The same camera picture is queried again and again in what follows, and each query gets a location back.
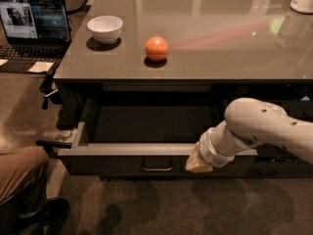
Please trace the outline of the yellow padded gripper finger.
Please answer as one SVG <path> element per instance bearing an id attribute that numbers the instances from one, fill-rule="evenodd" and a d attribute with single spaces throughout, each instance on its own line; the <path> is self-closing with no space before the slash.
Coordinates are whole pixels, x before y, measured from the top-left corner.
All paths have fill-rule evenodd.
<path id="1" fill-rule="evenodd" d="M 199 143 L 196 143 L 193 152 L 186 160 L 185 169 L 192 173 L 212 172 L 211 164 L 207 163 L 200 154 Z"/>

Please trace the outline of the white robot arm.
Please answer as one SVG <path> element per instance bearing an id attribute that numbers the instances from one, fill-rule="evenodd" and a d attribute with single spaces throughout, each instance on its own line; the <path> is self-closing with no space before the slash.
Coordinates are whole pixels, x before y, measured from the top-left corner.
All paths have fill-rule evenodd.
<path id="1" fill-rule="evenodd" d="M 290 117 L 280 106 L 239 98 L 226 108 L 224 120 L 201 135 L 186 161 L 193 173 L 211 172 L 235 156 L 262 144 L 287 150 L 313 164 L 313 123 Z"/>

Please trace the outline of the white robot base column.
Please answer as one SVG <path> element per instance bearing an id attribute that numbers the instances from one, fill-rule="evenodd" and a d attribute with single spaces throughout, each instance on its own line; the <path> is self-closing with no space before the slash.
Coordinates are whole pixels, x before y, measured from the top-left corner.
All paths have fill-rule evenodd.
<path id="1" fill-rule="evenodd" d="M 291 8 L 302 14 L 313 14 L 313 0 L 291 0 Z"/>

